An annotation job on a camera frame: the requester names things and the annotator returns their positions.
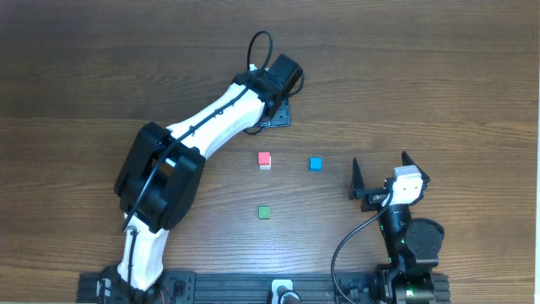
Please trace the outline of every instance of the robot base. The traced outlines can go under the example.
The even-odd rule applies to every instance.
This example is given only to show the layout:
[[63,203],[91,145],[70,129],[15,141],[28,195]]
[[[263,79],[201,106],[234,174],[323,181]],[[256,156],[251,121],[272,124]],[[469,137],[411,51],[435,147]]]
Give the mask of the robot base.
[[[370,273],[340,273],[338,282],[343,291],[357,303],[379,304],[369,297]],[[127,298],[114,285],[108,296],[96,296],[98,273],[81,274],[78,283],[77,303],[128,304]],[[195,274],[191,271],[165,271],[160,278],[163,299],[159,294],[154,304],[208,304],[254,303],[267,304],[273,280],[292,280],[294,290],[303,303],[341,304],[336,298],[330,275],[326,274]],[[434,274],[435,301],[429,304],[451,304],[448,277]]]

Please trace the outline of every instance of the robotic arm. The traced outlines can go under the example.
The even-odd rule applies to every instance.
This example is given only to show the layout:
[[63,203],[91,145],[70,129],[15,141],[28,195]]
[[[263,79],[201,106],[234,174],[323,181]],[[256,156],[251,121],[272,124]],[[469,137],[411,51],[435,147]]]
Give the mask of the robotic arm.
[[[124,255],[116,271],[107,271],[108,280],[130,302],[154,302],[159,294],[156,285],[169,230],[192,206],[206,159],[242,130],[273,127],[274,116],[286,106],[298,79],[303,80],[298,63],[283,54],[269,69],[272,51],[262,68],[250,65],[251,46],[260,34],[267,32],[251,40],[248,71],[236,75],[213,104],[184,122],[167,128],[150,122],[138,132],[115,183],[126,213]],[[110,283],[103,281],[98,289],[106,293]]]

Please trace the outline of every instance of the red block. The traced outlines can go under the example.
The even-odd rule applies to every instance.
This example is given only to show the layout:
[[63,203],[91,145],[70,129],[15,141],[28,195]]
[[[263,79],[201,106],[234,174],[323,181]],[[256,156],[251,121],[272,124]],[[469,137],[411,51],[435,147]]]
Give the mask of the red block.
[[261,169],[270,169],[270,152],[259,152],[259,166]]

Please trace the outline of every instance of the wooden table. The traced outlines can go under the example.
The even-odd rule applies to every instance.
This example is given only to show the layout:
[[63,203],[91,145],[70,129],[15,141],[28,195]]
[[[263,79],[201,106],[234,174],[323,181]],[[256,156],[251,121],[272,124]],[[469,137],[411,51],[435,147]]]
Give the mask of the wooden table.
[[[530,303],[533,0],[0,1],[0,300],[74,301],[79,273],[121,258],[112,186],[137,131],[221,96],[260,29],[274,59],[305,70],[293,126],[239,134],[209,159],[165,267],[328,273],[339,241],[371,216],[347,199],[353,157],[379,187],[406,150],[432,177],[413,211],[446,229],[437,270],[454,303]],[[258,151],[272,152],[271,171]],[[307,170],[312,155],[322,172]],[[372,225],[337,268],[385,259]]]

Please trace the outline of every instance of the cube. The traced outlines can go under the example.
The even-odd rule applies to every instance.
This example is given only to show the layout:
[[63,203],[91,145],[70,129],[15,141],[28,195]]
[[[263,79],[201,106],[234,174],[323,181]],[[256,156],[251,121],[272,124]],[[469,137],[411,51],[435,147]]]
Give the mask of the cube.
[[270,152],[259,152],[259,168],[261,170],[270,170],[272,164],[272,157]]
[[321,171],[322,170],[322,158],[321,157],[311,157],[310,158],[310,171]]
[[259,219],[270,220],[270,207],[259,207]]

